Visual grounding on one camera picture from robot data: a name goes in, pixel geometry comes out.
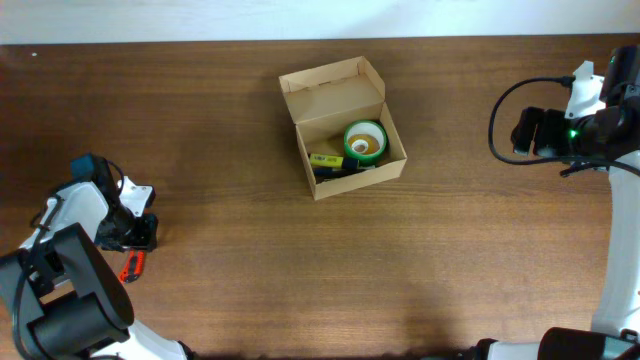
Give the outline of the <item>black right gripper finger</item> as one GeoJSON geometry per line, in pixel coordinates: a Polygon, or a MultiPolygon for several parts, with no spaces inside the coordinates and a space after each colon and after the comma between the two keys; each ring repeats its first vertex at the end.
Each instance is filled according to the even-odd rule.
{"type": "Polygon", "coordinates": [[[570,152],[569,131],[570,122],[564,112],[544,110],[534,135],[534,154],[540,157],[567,156],[570,152]]]}
{"type": "Polygon", "coordinates": [[[543,117],[544,110],[537,107],[528,107],[521,112],[518,124],[512,130],[510,137],[515,154],[529,153],[536,128],[543,117]]]}

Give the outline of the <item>orange pen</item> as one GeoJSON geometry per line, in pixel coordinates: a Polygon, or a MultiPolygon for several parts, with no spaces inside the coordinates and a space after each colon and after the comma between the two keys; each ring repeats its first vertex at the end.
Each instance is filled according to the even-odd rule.
{"type": "Polygon", "coordinates": [[[119,273],[119,280],[123,284],[137,281],[144,271],[146,252],[143,250],[131,250],[128,252],[126,262],[119,273]]]}

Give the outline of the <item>green tape roll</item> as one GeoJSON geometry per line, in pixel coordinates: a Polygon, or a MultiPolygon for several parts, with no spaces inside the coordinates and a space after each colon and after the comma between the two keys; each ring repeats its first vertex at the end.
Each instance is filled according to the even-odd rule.
{"type": "Polygon", "coordinates": [[[359,161],[361,166],[380,162],[388,144],[386,131],[376,121],[360,120],[351,123],[343,135],[345,154],[359,161]]]}

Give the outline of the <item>yellow tape roll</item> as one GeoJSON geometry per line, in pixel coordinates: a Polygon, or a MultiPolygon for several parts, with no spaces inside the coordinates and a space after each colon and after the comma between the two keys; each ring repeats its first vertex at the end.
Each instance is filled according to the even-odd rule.
{"type": "Polygon", "coordinates": [[[348,148],[363,156],[369,156],[377,153],[381,149],[380,142],[369,134],[355,134],[347,140],[348,148]]]}

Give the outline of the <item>cardboard box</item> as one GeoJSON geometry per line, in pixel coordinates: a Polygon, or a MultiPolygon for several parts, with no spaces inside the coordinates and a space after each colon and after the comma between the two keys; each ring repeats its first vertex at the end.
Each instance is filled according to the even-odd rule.
{"type": "Polygon", "coordinates": [[[363,56],[279,77],[281,92],[295,126],[298,148],[314,199],[320,200],[398,178],[408,160],[386,103],[385,83],[363,56]],[[341,177],[313,174],[311,153],[348,157],[346,128],[360,120],[376,121],[388,144],[373,170],[341,177]]]}

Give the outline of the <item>yellow highlighter pen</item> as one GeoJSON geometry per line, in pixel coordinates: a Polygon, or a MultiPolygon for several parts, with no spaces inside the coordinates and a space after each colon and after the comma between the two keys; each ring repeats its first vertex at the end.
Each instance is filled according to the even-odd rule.
{"type": "Polygon", "coordinates": [[[310,154],[309,161],[312,166],[316,167],[352,170],[357,169],[359,166],[358,159],[316,153],[310,154]]]}

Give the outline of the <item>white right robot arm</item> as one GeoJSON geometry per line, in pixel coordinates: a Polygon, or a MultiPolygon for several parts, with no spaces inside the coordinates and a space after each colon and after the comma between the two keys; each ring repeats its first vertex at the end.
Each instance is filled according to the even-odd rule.
{"type": "Polygon", "coordinates": [[[604,75],[583,62],[554,83],[564,110],[528,107],[510,141],[519,166],[563,163],[561,176],[607,173],[612,223],[599,305],[587,331],[552,327],[538,342],[482,339],[463,359],[636,359],[639,356],[639,48],[611,52],[604,75]]]}

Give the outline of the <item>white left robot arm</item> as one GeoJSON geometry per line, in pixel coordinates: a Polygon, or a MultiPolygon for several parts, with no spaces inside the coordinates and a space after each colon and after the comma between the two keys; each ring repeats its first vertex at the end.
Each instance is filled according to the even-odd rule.
{"type": "Polygon", "coordinates": [[[24,359],[194,359],[136,320],[125,283],[138,279],[157,246],[155,190],[106,158],[71,163],[32,218],[33,234],[1,258],[1,300],[24,359]]]}

